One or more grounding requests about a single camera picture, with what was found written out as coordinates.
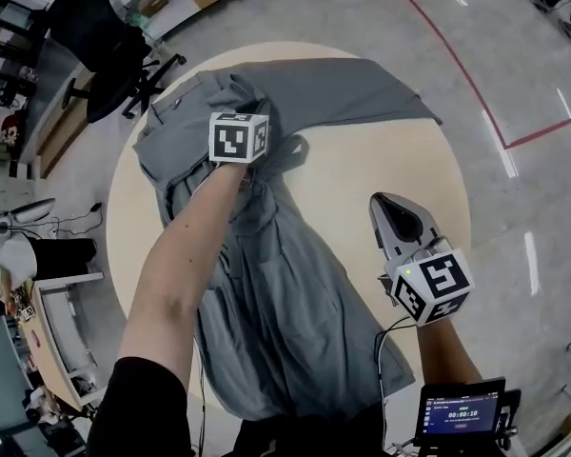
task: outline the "white cube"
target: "white cube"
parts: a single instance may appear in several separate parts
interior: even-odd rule
[[[209,160],[250,164],[268,147],[268,115],[212,113],[209,119]]]
[[[475,286],[465,257],[457,248],[399,266],[391,296],[422,326],[459,311]]]

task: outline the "digital display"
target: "digital display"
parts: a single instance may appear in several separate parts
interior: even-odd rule
[[[457,398],[427,398],[423,433],[445,435],[493,429],[498,392]]]

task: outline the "black chair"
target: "black chair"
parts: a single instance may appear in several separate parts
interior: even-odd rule
[[[116,15],[109,0],[55,0],[47,11],[50,36],[68,48],[85,67],[95,73],[89,89],[77,89],[75,80],[68,83],[62,109],[72,96],[86,98],[87,119],[92,124],[118,109],[128,97],[133,97],[123,115],[133,118],[131,110],[139,103],[144,113],[150,97],[160,93],[160,79],[181,55],[172,56],[152,76],[144,58],[151,47],[146,44],[142,30],[126,24]]]

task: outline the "gray floor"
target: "gray floor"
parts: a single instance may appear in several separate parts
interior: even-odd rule
[[[568,117],[558,89],[571,111],[571,43],[559,34],[554,15],[546,18],[527,0],[413,1],[469,72],[506,145]],[[324,44],[373,59],[444,120],[469,195],[478,284],[456,326],[485,377],[505,376],[510,387],[523,390],[522,442],[528,451],[537,449],[571,410],[559,393],[571,385],[571,354],[564,351],[571,340],[571,126],[510,149],[505,156],[516,168],[510,178],[480,100],[409,0],[227,0],[171,34],[169,43],[188,58],[173,75],[220,52],[271,40]],[[118,116],[89,127],[41,194],[56,195],[66,216],[106,202],[130,129]],[[98,264],[108,272],[103,230],[93,237]],[[536,288],[525,238],[537,252]],[[108,377],[124,316],[109,279],[78,296],[89,345]],[[396,411],[405,406],[398,398],[392,403],[401,405]],[[194,438],[194,398],[189,415]],[[208,455],[229,450],[236,420],[212,410],[207,424]],[[410,436],[391,431],[391,440]]]

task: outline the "gray garment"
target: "gray garment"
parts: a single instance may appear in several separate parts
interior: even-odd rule
[[[199,72],[154,104],[135,146],[164,225],[213,170],[209,115],[227,109],[270,115],[271,132],[269,155],[239,194],[199,309],[196,338],[207,378],[240,418],[349,419],[380,401],[373,352],[381,327],[294,207],[281,172],[304,161],[306,142],[292,135],[300,129],[436,117],[412,90],[362,59]],[[382,368],[386,394],[414,381],[390,339]]]

